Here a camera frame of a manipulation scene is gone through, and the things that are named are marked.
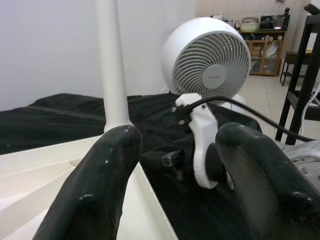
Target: tiled floor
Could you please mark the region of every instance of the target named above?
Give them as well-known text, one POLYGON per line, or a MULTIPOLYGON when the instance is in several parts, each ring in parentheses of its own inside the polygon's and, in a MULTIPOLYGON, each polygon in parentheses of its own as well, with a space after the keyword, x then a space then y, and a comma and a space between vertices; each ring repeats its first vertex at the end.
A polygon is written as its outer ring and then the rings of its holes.
MULTIPOLYGON (((289 81, 290 79, 287 79, 286 85, 282 86, 279 82, 279 76, 271 77, 250 75, 247 82, 241 89, 240 95, 245 97, 246 102, 250 107, 271 118, 278 124, 288 90, 289 81)), ((291 108, 285 125, 287 129, 290 127, 293 113, 293 108, 291 108)), ((265 135, 275 139, 275 128, 251 114, 250 116, 258 120, 265 135)), ((305 120, 304 123, 303 135, 313 139, 320 139, 320 121, 305 120)), ((285 142, 286 137, 287 136, 283 134, 281 142, 285 142)))

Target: glass cabinet door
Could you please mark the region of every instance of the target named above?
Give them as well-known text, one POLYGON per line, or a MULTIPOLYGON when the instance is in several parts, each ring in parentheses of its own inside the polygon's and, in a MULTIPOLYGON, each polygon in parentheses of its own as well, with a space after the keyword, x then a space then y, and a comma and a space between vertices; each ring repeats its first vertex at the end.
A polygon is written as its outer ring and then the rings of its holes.
POLYGON ((277 71, 278 53, 281 49, 280 41, 268 41, 266 44, 266 50, 263 52, 263 73, 275 73, 277 71))

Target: microwave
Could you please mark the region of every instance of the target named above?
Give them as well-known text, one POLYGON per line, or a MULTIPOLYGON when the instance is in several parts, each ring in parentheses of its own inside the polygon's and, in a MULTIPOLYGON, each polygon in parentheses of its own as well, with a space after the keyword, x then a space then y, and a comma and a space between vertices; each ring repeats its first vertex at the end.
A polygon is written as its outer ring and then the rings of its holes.
POLYGON ((290 15, 272 15, 261 16, 260 27, 261 31, 285 31, 288 29, 290 15))

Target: white wall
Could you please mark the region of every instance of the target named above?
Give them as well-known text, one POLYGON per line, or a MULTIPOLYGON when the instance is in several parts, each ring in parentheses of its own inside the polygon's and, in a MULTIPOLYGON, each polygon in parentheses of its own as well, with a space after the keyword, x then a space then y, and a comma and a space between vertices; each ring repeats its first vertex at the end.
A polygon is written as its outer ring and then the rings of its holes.
POLYGON ((303 0, 285 0, 284 4, 276 0, 197 0, 197 16, 210 16, 222 13, 224 17, 240 20, 244 17, 258 17, 266 15, 284 14, 285 8, 290 8, 290 22, 284 45, 282 57, 291 50, 298 20, 303 9, 303 0))
MULTIPOLYGON (((165 87, 162 45, 195 0, 118 0, 127 94, 165 87)), ((58 93, 101 97, 94 0, 0 1, 0 111, 58 93)))

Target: white plastic edge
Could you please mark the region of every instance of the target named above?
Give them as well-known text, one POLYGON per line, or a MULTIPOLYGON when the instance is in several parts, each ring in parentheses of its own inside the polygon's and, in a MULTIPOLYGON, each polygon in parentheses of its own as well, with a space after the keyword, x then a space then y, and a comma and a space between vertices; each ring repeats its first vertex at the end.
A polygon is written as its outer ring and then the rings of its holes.
MULTIPOLYGON (((185 106, 201 100, 198 93, 182 94, 176 101, 176 106, 185 106)), ((207 104, 193 109, 188 124, 194 136, 193 171, 196 182, 200 187, 213 189, 219 182, 210 181, 206 172, 206 154, 211 143, 215 142, 218 132, 218 122, 207 104)))

